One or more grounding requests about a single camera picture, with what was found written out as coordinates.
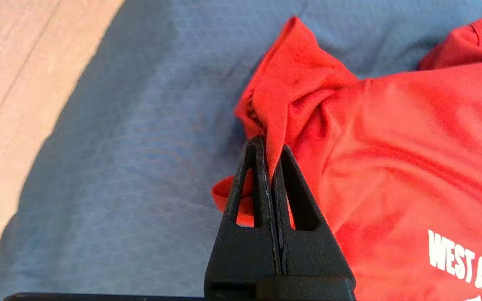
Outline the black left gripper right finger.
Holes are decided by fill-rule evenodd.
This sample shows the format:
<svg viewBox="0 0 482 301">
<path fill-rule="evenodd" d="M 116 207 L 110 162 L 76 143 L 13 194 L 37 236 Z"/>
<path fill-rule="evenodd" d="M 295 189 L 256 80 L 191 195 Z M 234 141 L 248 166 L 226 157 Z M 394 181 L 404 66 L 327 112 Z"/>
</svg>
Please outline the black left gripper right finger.
<svg viewBox="0 0 482 301">
<path fill-rule="evenodd" d="M 272 190 L 282 274 L 335 278 L 354 289 L 355 276 L 287 145 Z"/>
</svg>

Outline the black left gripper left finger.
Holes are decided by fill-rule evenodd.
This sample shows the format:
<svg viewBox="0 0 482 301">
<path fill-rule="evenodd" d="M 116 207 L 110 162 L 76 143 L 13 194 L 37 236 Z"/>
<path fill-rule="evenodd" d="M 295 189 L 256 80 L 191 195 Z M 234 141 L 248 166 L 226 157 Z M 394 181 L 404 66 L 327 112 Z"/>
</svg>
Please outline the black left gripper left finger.
<svg viewBox="0 0 482 301">
<path fill-rule="evenodd" d="M 237 218 L 249 171 L 254 226 L 242 227 L 237 224 Z M 264 140 L 256 137 L 243 146 L 209 257 L 204 296 L 206 299 L 255 299 L 257 282 L 280 272 Z"/>
</svg>

